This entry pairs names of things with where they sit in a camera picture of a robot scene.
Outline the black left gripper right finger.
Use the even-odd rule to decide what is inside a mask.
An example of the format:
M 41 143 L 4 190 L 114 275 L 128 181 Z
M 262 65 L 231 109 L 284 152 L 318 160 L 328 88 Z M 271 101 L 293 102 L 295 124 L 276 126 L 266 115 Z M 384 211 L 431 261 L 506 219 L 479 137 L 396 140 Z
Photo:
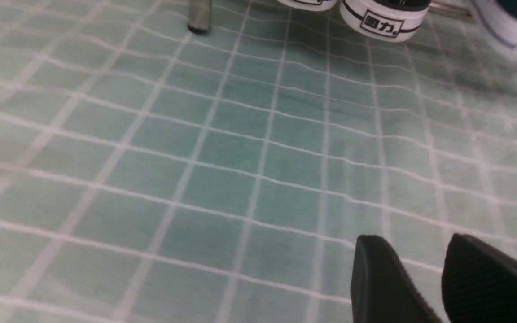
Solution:
M 517 260 L 472 235 L 447 247 L 442 297 L 452 323 L 517 323 Z

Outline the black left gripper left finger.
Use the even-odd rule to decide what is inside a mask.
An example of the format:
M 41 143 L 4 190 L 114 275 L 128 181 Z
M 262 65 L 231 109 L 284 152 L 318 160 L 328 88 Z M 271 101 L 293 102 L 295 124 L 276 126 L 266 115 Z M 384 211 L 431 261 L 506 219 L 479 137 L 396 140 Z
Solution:
M 354 323 L 440 323 L 383 237 L 356 239 L 351 273 Z

